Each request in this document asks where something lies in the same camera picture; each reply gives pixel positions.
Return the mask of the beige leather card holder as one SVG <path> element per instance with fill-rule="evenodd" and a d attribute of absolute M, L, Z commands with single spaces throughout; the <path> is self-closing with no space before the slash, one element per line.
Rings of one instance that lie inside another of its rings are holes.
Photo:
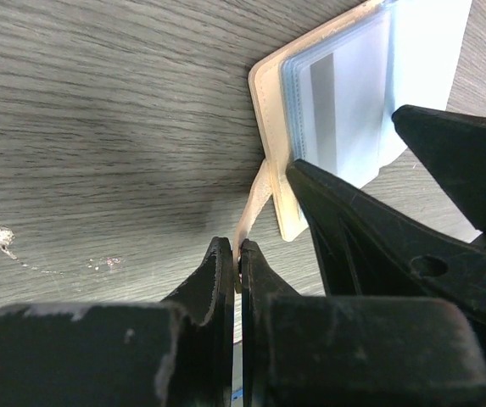
<path fill-rule="evenodd" d="M 396 109 L 446 108 L 471 7 L 365 1 L 254 65 L 249 90 L 265 157 L 237 224 L 235 258 L 268 201 L 284 240 L 307 228 L 286 177 L 292 161 L 363 187 L 405 151 Z"/>

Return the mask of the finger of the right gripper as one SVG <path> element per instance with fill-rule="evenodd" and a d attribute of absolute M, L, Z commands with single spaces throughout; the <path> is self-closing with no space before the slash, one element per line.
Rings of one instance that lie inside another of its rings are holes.
<path fill-rule="evenodd" d="M 486 233 L 486 117 L 404 105 L 392 121 L 455 206 Z"/>
<path fill-rule="evenodd" d="M 486 250 L 401 214 L 306 162 L 287 169 L 328 295 L 443 298 L 471 322 L 486 359 Z"/>

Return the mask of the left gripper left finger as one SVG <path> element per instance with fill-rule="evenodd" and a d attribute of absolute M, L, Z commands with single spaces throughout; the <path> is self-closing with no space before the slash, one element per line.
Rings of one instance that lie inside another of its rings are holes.
<path fill-rule="evenodd" d="M 232 249 L 212 239 L 201 265 L 152 303 L 0 308 L 0 406 L 228 406 Z"/>

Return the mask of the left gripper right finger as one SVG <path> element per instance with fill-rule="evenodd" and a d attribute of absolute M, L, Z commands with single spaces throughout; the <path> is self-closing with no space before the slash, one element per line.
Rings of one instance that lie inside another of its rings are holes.
<path fill-rule="evenodd" d="M 436 298 L 303 296 L 240 250 L 247 406 L 485 406 L 466 317 Z"/>

